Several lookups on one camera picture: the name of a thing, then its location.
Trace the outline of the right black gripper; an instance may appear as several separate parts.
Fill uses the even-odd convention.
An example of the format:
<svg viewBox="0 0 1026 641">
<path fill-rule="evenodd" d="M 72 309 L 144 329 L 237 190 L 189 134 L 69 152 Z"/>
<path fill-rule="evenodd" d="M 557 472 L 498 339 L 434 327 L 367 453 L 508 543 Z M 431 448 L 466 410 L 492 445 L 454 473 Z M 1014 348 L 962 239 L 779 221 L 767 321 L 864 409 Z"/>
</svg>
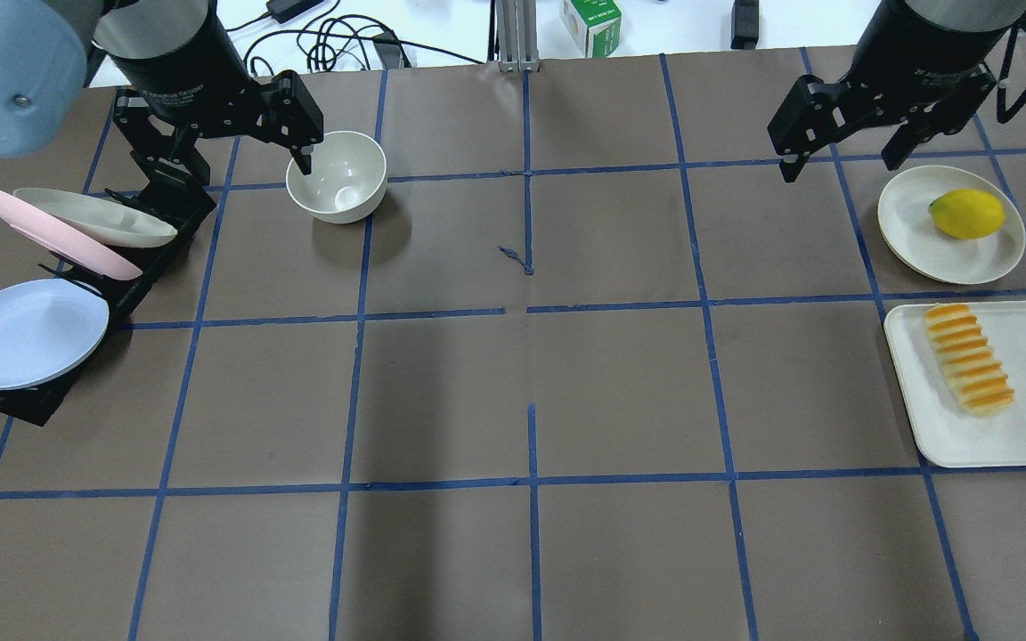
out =
<svg viewBox="0 0 1026 641">
<path fill-rule="evenodd" d="M 1026 13 L 1026 1 L 881 1 L 835 82 L 798 77 L 767 134 L 783 181 L 811 155 L 860 130 L 891 126 L 881 150 L 900 169 L 917 146 L 960 133 L 997 79 L 986 57 Z"/>
</svg>

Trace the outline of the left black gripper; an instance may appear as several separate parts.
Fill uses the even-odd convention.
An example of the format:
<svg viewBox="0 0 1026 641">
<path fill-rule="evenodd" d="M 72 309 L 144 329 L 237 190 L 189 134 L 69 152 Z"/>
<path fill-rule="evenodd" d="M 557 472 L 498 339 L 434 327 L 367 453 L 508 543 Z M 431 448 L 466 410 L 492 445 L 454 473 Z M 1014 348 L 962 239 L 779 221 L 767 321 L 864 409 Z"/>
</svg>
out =
<svg viewBox="0 0 1026 641">
<path fill-rule="evenodd" d="M 98 18 L 94 44 L 131 85 L 113 110 L 148 181 L 131 207 L 195 234 L 216 207 L 205 191 L 210 166 L 195 149 L 200 139 L 277 143 L 301 175 L 313 172 L 322 110 L 294 70 L 268 84 L 249 75 L 215 1 L 118 1 Z"/>
</svg>

